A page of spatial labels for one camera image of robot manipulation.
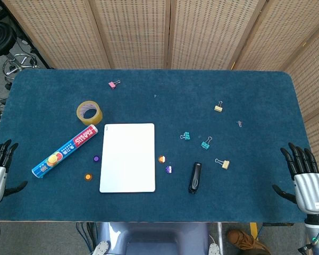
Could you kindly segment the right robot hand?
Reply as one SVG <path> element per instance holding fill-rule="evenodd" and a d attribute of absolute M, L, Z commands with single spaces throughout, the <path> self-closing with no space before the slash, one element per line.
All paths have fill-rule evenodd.
<path fill-rule="evenodd" d="M 288 170 L 294 184 L 295 194 L 282 191 L 277 185 L 273 190 L 280 197 L 296 204 L 308 215 L 319 215 L 319 169 L 316 158 L 308 149 L 301 149 L 293 143 L 288 143 L 291 152 L 281 148 L 287 162 Z"/>

